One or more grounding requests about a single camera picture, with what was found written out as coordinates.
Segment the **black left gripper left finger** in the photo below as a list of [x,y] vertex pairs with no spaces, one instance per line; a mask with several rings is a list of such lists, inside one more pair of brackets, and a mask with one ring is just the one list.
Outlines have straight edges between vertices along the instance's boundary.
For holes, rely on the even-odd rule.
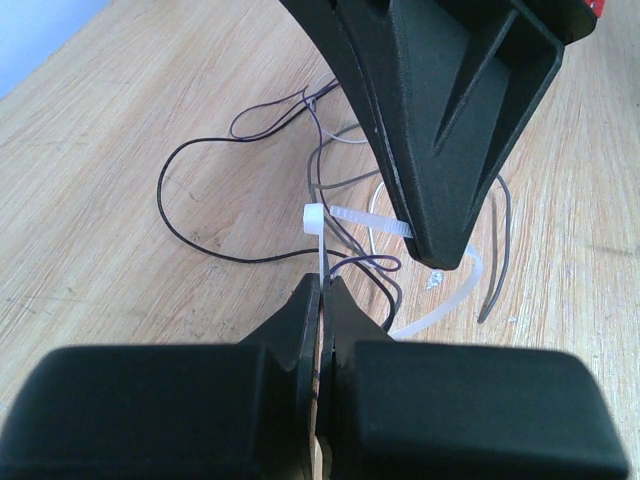
[[264,346],[285,371],[313,363],[318,343],[321,289],[318,274],[307,273],[285,304],[244,337],[240,345]]

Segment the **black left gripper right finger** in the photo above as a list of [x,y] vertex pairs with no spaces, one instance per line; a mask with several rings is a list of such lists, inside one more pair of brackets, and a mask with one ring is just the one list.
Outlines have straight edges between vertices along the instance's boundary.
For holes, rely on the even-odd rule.
[[324,290],[324,368],[382,368],[394,341],[356,303],[346,282],[336,277]]

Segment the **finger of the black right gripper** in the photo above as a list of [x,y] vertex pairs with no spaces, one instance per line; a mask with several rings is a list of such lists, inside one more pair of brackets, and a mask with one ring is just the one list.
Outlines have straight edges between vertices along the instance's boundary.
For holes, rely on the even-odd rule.
[[459,265],[484,199],[561,67],[584,1],[289,1],[373,150],[411,257]]

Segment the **white zip tie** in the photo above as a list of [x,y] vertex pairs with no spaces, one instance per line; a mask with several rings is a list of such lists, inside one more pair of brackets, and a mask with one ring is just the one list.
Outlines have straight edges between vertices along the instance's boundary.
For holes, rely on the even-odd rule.
[[[319,258],[319,285],[322,286],[326,277],[325,270],[327,262],[325,255],[328,253],[324,242],[324,206],[322,203],[309,203],[304,205],[303,210],[303,230],[305,234],[318,237],[318,258]],[[392,235],[402,236],[412,239],[413,234],[407,222],[378,214],[353,210],[348,207],[333,205],[329,208],[329,213],[337,219],[346,220],[369,229],[376,229]],[[476,285],[479,283],[483,270],[483,260],[477,250],[468,244],[464,254],[473,260],[471,273],[464,283],[443,303],[433,309],[424,317],[420,318],[390,333],[394,340],[405,340],[420,333],[439,321],[442,317],[453,311],[466,297],[468,297]]]

